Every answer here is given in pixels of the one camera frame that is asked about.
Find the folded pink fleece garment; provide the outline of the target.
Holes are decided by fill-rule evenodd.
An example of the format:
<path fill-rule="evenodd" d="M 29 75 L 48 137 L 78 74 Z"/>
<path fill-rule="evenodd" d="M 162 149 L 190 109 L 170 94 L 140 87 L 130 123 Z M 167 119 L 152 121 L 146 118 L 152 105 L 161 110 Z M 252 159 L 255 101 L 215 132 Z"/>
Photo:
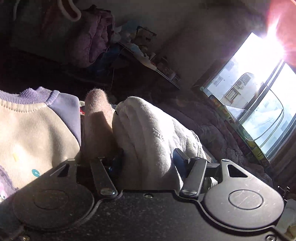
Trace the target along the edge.
<path fill-rule="evenodd" d="M 113 135 L 112 120 L 115 110 L 101 89 L 91 90 L 85 99 L 83 118 L 81 163 L 96 158 L 113 158 L 120 148 Z"/>

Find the purple cream sweatshirt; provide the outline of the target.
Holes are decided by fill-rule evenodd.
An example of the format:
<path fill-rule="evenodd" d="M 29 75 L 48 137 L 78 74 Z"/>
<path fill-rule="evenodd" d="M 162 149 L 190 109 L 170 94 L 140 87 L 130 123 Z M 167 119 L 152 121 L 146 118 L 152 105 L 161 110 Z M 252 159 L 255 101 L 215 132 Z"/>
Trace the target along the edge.
<path fill-rule="evenodd" d="M 39 87 L 1 91 L 1 201 L 65 160 L 80 158 L 76 96 Z"/>

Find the white quilted baby garment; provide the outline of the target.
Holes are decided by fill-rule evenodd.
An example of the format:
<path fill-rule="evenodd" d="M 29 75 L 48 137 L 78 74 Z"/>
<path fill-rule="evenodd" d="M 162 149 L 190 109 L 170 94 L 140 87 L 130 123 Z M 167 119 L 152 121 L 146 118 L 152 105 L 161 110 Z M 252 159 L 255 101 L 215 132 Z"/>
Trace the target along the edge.
<path fill-rule="evenodd" d="M 120 189 L 180 190 L 183 182 L 172 164 L 173 151 L 206 158 L 193 131 L 139 97 L 117 105 L 112 129 L 124 155 L 117 180 Z"/>

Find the purple jacket at bedside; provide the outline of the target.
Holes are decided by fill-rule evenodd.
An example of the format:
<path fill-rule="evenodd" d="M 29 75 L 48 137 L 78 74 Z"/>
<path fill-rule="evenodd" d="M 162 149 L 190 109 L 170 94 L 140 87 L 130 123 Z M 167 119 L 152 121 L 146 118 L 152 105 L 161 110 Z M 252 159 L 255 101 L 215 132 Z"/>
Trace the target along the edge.
<path fill-rule="evenodd" d="M 83 10 L 68 42 L 69 62 L 79 68 L 89 67 L 107 51 L 114 34 L 111 11 L 99 9 L 95 5 Z"/>

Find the window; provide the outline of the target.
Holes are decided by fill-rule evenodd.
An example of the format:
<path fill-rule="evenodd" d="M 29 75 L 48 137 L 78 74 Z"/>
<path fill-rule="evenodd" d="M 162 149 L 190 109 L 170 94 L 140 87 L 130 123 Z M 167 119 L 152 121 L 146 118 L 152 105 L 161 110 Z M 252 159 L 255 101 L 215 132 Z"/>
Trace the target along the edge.
<path fill-rule="evenodd" d="M 279 42 L 250 33 L 200 90 L 229 114 L 259 159 L 273 156 L 295 129 L 295 71 Z"/>

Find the purple crumpled quilt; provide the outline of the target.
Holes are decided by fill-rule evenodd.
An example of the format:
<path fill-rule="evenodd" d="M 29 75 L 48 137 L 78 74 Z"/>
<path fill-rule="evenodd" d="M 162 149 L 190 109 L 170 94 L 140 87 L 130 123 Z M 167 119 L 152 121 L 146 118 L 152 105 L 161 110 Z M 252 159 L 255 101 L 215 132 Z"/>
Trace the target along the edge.
<path fill-rule="evenodd" d="M 271 177 L 231 125 L 205 100 L 192 93 L 150 93 L 147 100 L 193 130 L 217 160 L 229 159 L 273 186 Z"/>

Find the cluttered side table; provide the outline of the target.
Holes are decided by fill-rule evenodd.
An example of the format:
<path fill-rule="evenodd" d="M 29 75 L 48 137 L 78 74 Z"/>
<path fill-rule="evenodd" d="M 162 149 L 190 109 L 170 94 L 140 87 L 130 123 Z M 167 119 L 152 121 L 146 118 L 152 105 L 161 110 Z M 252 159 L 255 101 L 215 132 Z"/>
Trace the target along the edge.
<path fill-rule="evenodd" d="M 156 36 L 156 33 L 142 26 L 134 28 L 122 25 L 115 28 L 114 39 L 119 39 L 118 44 L 132 54 L 138 62 L 160 74 L 174 87 L 180 89 L 174 80 L 176 73 L 170 72 L 170 69 L 167 67 L 167 61 L 157 60 L 156 54 L 151 51 L 152 43 Z"/>

